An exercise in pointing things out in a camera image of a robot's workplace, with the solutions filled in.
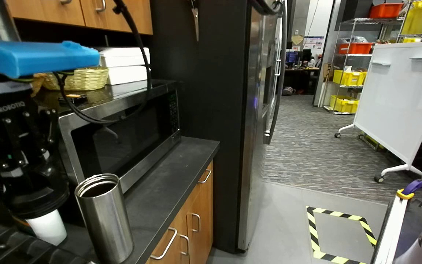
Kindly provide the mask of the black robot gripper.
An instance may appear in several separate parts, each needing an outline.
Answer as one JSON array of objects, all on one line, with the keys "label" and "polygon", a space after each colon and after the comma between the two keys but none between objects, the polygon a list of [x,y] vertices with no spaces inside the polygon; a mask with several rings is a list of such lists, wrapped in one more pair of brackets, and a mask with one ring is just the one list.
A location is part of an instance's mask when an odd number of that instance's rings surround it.
[{"label": "black robot gripper", "polygon": [[0,82],[0,199],[22,218],[48,214],[68,197],[57,156],[58,112],[30,93],[27,83]]}]

